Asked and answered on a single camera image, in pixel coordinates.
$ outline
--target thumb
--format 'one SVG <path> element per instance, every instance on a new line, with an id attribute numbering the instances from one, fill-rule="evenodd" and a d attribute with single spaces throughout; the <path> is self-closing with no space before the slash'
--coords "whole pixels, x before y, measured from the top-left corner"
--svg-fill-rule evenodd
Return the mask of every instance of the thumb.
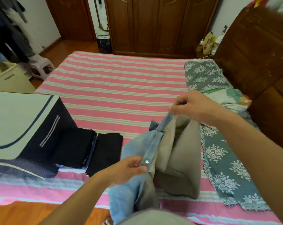
<path id="1" fill-rule="evenodd" d="M 138 166 L 134 168 L 130 168 L 131 176 L 141 175 L 143 173 L 146 173 L 148 171 L 148 168 L 146 166 Z"/>
<path id="2" fill-rule="evenodd" d="M 173 105 L 169 107 L 169 112 L 172 114 L 176 114 L 176 115 L 185 114 L 185 111 L 186 111 L 185 105 L 181 105 L 181 106 Z"/>

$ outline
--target striped bedsheet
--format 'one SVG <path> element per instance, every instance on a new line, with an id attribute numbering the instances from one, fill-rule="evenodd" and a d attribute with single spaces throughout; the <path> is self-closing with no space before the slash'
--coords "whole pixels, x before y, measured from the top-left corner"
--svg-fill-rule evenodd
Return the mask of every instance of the striped bedsheet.
<path id="1" fill-rule="evenodd" d="M 57 94 L 78 127 L 118 132 L 123 144 L 158 122 L 174 98 L 187 91 L 183 59 L 157 59 L 74 52 L 36 90 Z M 55 178 L 28 180 L 0 177 L 0 205 L 13 201 L 60 204 L 87 180 L 85 174 L 59 172 Z M 273 212 L 246 212 L 225 206 L 202 166 L 200 197 L 173 197 L 157 190 L 161 207 L 199 224 L 281 224 Z M 109 208 L 107 189 L 97 207 Z"/>

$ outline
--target plastic stool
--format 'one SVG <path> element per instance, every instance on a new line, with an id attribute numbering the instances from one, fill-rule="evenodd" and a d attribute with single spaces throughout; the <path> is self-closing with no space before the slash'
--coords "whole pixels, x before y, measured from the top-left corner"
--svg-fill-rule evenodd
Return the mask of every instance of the plastic stool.
<path id="1" fill-rule="evenodd" d="M 35 58 L 36 62 L 30 63 L 32 75 L 37 78 L 46 80 L 49 74 L 55 69 L 55 67 L 47 58 L 44 58 L 40 55 L 35 55 Z"/>

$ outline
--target black folded cloth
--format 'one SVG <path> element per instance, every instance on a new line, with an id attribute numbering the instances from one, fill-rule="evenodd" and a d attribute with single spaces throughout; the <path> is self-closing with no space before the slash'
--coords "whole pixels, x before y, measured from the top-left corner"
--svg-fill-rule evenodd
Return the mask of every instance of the black folded cloth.
<path id="1" fill-rule="evenodd" d="M 72 168 L 84 167 L 95 135 L 94 130 L 67 128 L 54 149 L 51 162 Z"/>
<path id="2" fill-rule="evenodd" d="M 91 177 L 120 161 L 122 144 L 123 136 L 119 133 L 99 133 L 86 174 Z"/>

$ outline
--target carved headboard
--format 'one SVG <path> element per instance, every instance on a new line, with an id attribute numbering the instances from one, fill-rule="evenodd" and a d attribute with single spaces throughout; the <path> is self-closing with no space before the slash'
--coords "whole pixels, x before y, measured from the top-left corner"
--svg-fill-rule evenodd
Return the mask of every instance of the carved headboard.
<path id="1" fill-rule="evenodd" d="M 245 7 L 229 28 L 214 60 L 235 88 L 252 99 L 253 121 L 283 147 L 283 16 Z"/>

